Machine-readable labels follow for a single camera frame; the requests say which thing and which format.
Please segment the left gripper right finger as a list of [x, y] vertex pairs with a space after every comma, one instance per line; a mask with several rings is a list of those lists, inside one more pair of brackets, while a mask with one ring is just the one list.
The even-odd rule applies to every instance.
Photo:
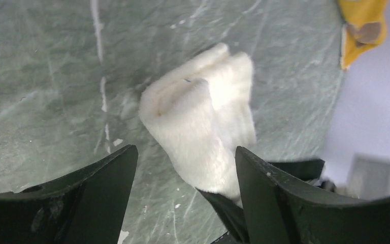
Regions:
[[357, 243], [360, 201], [314, 187], [237, 147], [236, 167], [251, 243]]

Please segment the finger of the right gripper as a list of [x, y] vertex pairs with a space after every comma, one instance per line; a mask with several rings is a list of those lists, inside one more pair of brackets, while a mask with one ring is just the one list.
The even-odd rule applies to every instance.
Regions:
[[230, 236], [237, 243], [250, 243], [243, 209], [221, 194], [198, 191], [216, 211]]
[[269, 162], [269, 164], [303, 181], [320, 179], [324, 168], [324, 160], [322, 159], [308, 159], [298, 162]]

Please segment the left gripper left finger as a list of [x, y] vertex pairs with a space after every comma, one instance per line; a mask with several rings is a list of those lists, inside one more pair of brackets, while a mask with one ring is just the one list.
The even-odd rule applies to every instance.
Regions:
[[117, 243], [138, 150], [127, 145], [102, 160], [21, 192], [22, 243]]

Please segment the cream white towel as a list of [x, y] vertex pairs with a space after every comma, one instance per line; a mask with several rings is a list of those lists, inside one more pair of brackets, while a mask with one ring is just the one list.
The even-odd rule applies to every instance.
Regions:
[[139, 117], [192, 187], [242, 205], [235, 152], [256, 142], [249, 106], [254, 66], [219, 43], [142, 93]]

